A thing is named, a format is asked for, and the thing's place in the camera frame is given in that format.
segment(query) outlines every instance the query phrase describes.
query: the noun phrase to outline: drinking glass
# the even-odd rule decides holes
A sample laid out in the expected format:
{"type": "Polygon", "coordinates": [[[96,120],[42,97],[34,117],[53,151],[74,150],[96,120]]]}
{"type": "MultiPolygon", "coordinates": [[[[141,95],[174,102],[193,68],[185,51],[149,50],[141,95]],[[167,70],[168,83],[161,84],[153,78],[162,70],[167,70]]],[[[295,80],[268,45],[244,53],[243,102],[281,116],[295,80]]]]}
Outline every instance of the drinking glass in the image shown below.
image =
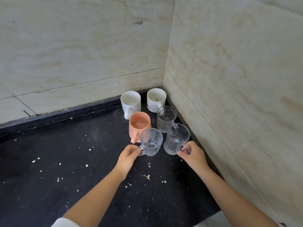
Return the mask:
{"type": "Polygon", "coordinates": [[[169,126],[174,123],[176,117],[177,113],[172,107],[160,107],[157,111],[157,126],[159,131],[166,133],[169,126]]]}
{"type": "Polygon", "coordinates": [[[138,149],[142,148],[142,151],[139,156],[144,154],[154,156],[161,147],[163,136],[159,130],[148,128],[142,132],[140,140],[141,146],[139,146],[138,149]]]}
{"type": "Polygon", "coordinates": [[[181,123],[173,123],[167,130],[164,149],[170,155],[175,155],[189,140],[189,130],[181,123]]]}

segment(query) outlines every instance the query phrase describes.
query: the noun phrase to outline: person's right arm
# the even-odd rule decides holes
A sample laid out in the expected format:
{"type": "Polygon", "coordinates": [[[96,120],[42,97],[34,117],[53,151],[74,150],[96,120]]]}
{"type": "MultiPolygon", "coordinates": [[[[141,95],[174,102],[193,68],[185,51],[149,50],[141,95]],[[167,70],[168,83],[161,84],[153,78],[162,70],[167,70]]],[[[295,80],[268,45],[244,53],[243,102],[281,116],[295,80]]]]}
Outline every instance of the person's right arm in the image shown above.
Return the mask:
{"type": "Polygon", "coordinates": [[[270,217],[246,200],[210,169],[203,150],[194,141],[187,142],[187,145],[191,148],[191,153],[186,154],[187,148],[183,147],[178,155],[202,179],[233,227],[278,227],[278,224],[270,217]]]}

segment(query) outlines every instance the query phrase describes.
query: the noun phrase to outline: glass mug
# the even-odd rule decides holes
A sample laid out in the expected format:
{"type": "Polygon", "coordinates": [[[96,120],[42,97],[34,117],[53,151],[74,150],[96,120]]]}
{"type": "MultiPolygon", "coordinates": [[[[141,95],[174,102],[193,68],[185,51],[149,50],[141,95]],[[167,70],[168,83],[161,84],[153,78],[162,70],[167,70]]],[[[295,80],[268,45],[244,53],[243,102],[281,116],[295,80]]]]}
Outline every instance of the glass mug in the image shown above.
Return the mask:
{"type": "Polygon", "coordinates": [[[171,106],[160,107],[157,111],[157,126],[159,131],[166,133],[169,126],[174,123],[177,112],[171,106]]]}
{"type": "Polygon", "coordinates": [[[141,146],[138,149],[142,148],[140,155],[154,156],[160,149],[163,142],[162,133],[155,128],[148,128],[144,130],[140,136],[141,146]]]}
{"type": "Polygon", "coordinates": [[[173,123],[167,130],[167,136],[164,142],[164,150],[170,155],[177,154],[177,152],[186,145],[189,137],[189,130],[186,126],[181,123],[173,123]]]}

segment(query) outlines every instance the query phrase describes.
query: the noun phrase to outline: tiled wall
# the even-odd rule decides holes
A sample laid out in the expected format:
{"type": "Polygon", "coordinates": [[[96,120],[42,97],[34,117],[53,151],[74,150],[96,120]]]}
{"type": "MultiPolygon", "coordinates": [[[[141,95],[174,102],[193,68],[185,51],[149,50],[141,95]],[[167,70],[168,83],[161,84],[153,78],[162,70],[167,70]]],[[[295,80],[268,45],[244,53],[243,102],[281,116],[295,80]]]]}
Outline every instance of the tiled wall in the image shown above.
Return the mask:
{"type": "Polygon", "coordinates": [[[0,123],[162,83],[174,0],[0,0],[0,123]]]}
{"type": "Polygon", "coordinates": [[[303,5],[291,1],[176,0],[163,85],[226,181],[302,226],[303,5]]]}

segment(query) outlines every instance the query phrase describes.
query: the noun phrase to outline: white mug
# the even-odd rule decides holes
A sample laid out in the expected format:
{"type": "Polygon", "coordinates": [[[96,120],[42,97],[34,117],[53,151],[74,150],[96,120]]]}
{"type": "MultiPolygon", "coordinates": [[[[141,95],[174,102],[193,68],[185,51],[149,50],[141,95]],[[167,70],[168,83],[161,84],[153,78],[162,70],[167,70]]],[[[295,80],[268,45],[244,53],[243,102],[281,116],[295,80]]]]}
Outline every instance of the white mug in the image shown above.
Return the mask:
{"type": "Polygon", "coordinates": [[[125,119],[130,119],[135,112],[141,111],[141,96],[138,92],[124,92],[120,99],[125,119]]]}
{"type": "Polygon", "coordinates": [[[147,108],[157,113],[157,110],[165,105],[166,93],[161,88],[153,88],[147,92],[147,108]]]}

